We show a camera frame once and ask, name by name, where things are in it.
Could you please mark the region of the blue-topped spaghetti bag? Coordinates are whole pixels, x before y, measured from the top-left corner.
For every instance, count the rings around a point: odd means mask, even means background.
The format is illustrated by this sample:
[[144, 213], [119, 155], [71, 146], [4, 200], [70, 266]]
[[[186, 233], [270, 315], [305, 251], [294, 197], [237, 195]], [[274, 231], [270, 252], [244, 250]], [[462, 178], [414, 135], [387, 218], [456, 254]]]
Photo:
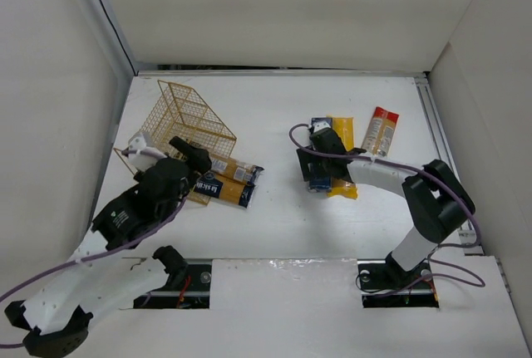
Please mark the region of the blue-topped spaghetti bag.
[[264, 168], [230, 157], [215, 154], [210, 156], [211, 169], [216, 173], [240, 184], [254, 186]]

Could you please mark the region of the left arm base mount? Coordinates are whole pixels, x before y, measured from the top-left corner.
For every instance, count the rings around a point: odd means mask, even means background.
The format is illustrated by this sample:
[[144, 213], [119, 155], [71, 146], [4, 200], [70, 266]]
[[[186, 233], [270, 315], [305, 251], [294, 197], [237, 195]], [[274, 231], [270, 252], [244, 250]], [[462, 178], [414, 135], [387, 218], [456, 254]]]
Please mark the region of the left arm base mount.
[[184, 279], [178, 286], [163, 286], [137, 297], [133, 309], [144, 310], [194, 310], [209, 309], [212, 284], [212, 261], [189, 262]]

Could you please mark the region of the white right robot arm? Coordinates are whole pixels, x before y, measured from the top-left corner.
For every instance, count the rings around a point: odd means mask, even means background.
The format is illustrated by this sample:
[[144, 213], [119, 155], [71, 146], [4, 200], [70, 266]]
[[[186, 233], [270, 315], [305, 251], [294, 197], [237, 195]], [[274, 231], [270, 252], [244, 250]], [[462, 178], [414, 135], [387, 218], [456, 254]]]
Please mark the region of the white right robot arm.
[[463, 223], [478, 225], [475, 204], [446, 162], [434, 159], [418, 168], [362, 148], [347, 150], [337, 132], [325, 122], [295, 125], [288, 136], [297, 146], [305, 179], [316, 169], [320, 177], [369, 185], [405, 199], [412, 228], [387, 254], [383, 269], [393, 286], [404, 286], [439, 248], [474, 248], [480, 244], [480, 237], [468, 244], [445, 242]]

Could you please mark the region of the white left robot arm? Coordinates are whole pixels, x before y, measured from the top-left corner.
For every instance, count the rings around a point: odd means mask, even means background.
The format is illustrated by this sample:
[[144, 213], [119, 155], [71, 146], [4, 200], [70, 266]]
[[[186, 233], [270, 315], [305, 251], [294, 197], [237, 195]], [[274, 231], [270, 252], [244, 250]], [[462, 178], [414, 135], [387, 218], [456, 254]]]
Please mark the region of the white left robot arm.
[[188, 263], [172, 246], [157, 248], [134, 270], [115, 280], [115, 262], [172, 222], [212, 163], [209, 152], [175, 136], [173, 158], [138, 134], [122, 150], [136, 169], [135, 184], [112, 199], [92, 220], [70, 258], [4, 293], [8, 297], [44, 277], [53, 279], [33, 297], [10, 302], [4, 313], [26, 335], [19, 347], [32, 357], [66, 357], [79, 348], [107, 314], [161, 287], [178, 287]]

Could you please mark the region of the blue pasta box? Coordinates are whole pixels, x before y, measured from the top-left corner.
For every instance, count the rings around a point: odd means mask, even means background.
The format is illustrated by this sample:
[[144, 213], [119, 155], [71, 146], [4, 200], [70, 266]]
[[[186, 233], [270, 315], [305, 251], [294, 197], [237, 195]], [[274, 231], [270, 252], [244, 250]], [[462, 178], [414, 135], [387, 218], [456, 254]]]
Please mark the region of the blue pasta box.
[[[313, 117], [311, 119], [311, 131], [312, 123], [322, 120], [327, 121], [331, 126], [333, 125], [333, 119], [331, 117]], [[332, 178], [330, 176], [319, 177], [321, 170], [323, 170], [323, 167], [320, 165], [318, 158], [315, 157], [313, 160], [315, 178], [308, 182], [308, 191], [311, 193], [328, 193], [332, 189]]]

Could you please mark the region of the yellow pasta bag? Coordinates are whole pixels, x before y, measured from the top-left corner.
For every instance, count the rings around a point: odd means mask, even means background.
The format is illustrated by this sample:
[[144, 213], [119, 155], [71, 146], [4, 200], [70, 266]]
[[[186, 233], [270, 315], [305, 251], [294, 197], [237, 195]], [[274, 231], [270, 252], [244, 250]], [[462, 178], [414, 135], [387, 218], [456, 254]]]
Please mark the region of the yellow pasta bag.
[[[346, 150], [355, 147], [352, 117], [333, 117], [332, 128], [337, 132]], [[358, 197], [357, 186], [341, 179], [332, 178], [331, 189], [327, 192], [327, 196], [329, 198], [341, 196], [345, 199], [356, 200]]]

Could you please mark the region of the dark blue spaghetti bag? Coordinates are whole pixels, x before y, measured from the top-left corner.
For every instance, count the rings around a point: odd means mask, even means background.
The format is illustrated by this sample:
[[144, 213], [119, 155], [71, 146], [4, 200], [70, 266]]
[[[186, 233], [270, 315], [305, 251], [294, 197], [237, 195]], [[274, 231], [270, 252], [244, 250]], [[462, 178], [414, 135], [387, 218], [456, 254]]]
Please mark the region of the dark blue spaghetti bag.
[[209, 198], [247, 208], [254, 188], [254, 185], [241, 184], [221, 174], [208, 172], [197, 180], [194, 191]]

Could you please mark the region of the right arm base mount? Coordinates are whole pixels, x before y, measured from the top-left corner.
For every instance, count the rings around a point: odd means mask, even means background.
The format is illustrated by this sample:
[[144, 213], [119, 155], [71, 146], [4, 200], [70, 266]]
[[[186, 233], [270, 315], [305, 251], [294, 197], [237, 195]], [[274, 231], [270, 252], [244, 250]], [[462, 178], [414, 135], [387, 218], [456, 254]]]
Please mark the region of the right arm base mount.
[[357, 262], [356, 286], [364, 308], [438, 308], [436, 288], [431, 279], [412, 284], [431, 268], [422, 262], [410, 272], [395, 277], [384, 260]]

